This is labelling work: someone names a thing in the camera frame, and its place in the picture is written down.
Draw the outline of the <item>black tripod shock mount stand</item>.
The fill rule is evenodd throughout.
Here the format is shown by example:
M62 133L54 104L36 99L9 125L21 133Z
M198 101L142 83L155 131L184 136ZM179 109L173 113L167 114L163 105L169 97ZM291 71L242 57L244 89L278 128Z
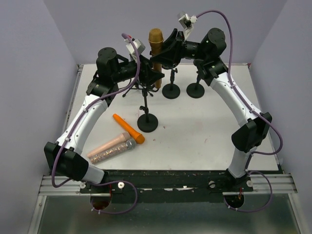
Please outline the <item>black tripod shock mount stand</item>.
M147 88L147 94L149 94L151 97L153 97L153 92L154 90L154 85L150 85L150 86L144 86L142 84L140 84L139 82L136 82L134 85L132 85L123 95L122 97L126 97L126 95L130 92L130 91L134 91L134 92L141 92L143 89Z

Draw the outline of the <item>gold microphone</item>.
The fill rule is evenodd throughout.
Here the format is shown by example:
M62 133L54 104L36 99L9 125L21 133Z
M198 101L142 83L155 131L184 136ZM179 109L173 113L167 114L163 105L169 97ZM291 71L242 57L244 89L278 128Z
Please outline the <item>gold microphone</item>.
M163 34L159 28L153 28L150 30L148 41L151 47L151 56L158 55L161 52L163 40L164 40ZM161 64L153 62L153 69L155 71L161 72L162 71ZM162 81L160 79L154 83L157 89L161 88L161 84Z

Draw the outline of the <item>black round base shock stand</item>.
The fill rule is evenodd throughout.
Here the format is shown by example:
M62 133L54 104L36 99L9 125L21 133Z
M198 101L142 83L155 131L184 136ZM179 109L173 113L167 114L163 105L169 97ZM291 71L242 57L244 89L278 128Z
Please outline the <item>black round base shock stand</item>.
M166 84L162 88L162 94L167 99L175 99L180 95L180 88L174 84L175 81L175 74L177 73L177 68L172 69L170 73L170 83Z

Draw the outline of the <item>orange microphone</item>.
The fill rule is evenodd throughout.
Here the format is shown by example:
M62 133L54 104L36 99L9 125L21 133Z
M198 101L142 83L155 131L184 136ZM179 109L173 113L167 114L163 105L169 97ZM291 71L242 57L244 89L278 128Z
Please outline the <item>orange microphone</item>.
M136 131L130 124L128 124L122 117L117 114L113 114L113 119L136 141L137 144L143 144L145 137Z

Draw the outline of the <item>pink microphone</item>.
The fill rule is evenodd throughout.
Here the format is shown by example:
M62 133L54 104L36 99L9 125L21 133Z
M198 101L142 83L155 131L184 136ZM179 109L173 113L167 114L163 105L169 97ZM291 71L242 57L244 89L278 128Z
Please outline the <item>pink microphone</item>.
M99 154L101 153L102 151L105 151L107 149L110 149L112 148L113 146L119 144L119 143L123 143L123 142L126 142L127 140L129 140L131 138L130 134L129 133L121 133L119 134L117 137L111 139L110 141L102 144L101 146L93 149L91 152L89 152L87 154L87 157L88 158L91 158L93 156L95 156L96 154Z

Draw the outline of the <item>silver glitter microphone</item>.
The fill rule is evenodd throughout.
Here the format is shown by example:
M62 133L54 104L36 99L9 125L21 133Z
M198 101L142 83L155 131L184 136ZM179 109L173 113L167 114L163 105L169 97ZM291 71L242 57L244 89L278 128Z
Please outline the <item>silver glitter microphone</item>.
M95 154L94 156L90 157L90 161L92 164L97 164L111 157L119 155L127 150L132 150L136 146L137 146L137 142L133 138L131 138L127 140L126 142L119 143L110 149L107 149L100 153Z

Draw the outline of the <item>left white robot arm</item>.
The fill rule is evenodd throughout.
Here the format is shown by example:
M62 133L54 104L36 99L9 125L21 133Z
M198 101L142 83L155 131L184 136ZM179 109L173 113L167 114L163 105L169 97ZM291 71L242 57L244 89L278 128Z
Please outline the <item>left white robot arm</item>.
M108 180L104 178L104 171L92 165L81 153L97 120L119 92L118 83L138 76L141 84L150 86L164 77L163 73L153 69L148 58L140 56L139 59L139 63L129 61L112 47L99 50L97 70L81 108L56 142L47 142L44 147L53 176L63 175L75 181L88 181L98 193L107 189Z

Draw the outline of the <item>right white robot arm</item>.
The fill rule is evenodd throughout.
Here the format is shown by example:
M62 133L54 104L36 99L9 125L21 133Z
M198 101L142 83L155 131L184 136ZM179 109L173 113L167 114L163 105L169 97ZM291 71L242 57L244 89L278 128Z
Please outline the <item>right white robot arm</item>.
M242 185L241 178L246 174L251 153L268 133L272 116L254 107L234 82L229 65L220 58L225 48L225 34L218 28L210 29L201 42L187 41L182 31L174 29L151 61L169 70L178 66L182 59L193 60L198 79L219 94L231 110L239 129L231 136L234 155L227 169L230 176L225 177L224 185L235 191Z

